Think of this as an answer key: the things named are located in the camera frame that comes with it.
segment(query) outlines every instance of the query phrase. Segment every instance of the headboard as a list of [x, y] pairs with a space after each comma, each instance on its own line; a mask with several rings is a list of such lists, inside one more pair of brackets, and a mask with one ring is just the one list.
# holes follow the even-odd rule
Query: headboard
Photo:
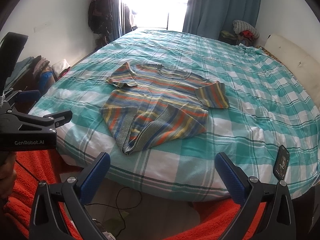
[[264, 47], [291, 71], [319, 108], [320, 63], [299, 46], [277, 34], [272, 34]]

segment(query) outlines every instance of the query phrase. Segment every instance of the striped sweater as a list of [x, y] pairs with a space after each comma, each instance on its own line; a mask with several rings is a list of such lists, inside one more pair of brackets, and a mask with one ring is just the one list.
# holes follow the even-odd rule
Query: striped sweater
[[101, 109], [126, 155], [206, 131], [208, 108], [228, 108], [223, 83], [162, 65], [124, 63], [107, 82], [117, 89]]

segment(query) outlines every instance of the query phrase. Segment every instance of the teal and white checkered sheet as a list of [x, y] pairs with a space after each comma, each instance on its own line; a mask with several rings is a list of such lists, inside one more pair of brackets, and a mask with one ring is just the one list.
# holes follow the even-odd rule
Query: teal and white checkered sheet
[[[105, 82], [124, 62], [186, 68], [226, 85], [229, 109], [210, 108], [207, 132], [124, 155], [99, 109], [115, 89]], [[58, 151], [68, 164], [86, 166], [102, 151], [111, 156], [107, 177], [156, 196], [208, 201], [228, 194], [214, 168], [225, 152], [247, 176], [276, 184], [279, 146], [290, 153], [285, 181], [293, 198], [318, 182], [320, 113], [295, 77], [260, 49], [173, 31], [134, 31], [83, 60], [32, 109], [43, 116], [70, 109], [57, 129]]]

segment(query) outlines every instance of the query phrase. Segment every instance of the white wall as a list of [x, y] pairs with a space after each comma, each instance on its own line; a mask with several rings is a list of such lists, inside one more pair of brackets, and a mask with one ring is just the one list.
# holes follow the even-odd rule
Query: white wall
[[42, 55], [50, 64], [66, 59], [73, 65], [96, 47], [88, 27], [91, 0], [20, 0], [0, 31], [29, 36], [19, 60]]
[[263, 46], [276, 33], [320, 62], [320, 23], [305, 0], [261, 0], [256, 28], [257, 45]]

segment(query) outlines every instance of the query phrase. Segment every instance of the orange fleece blanket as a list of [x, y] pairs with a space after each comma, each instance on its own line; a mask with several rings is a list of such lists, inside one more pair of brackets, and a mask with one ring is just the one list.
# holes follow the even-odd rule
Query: orange fleece blanket
[[[38, 179], [46, 180], [50, 184], [60, 182], [60, 173], [79, 170], [78, 167], [65, 164], [56, 150], [19, 152], [17, 154], [17, 160]], [[9, 197], [9, 202], [4, 207], [4, 212], [28, 238], [30, 212], [37, 188], [37, 181], [17, 163], [15, 164], [15, 170], [17, 171], [17, 180], [13, 193]], [[63, 206], [61, 207], [72, 236], [75, 239], [81, 239], [79, 233], [71, 225]], [[227, 199], [215, 202], [194, 203], [194, 208], [200, 214], [200, 225], [165, 240], [218, 239], [234, 218], [240, 206], [235, 204], [231, 199]], [[264, 204], [262, 203], [244, 239], [252, 237], [263, 213], [263, 209]]]

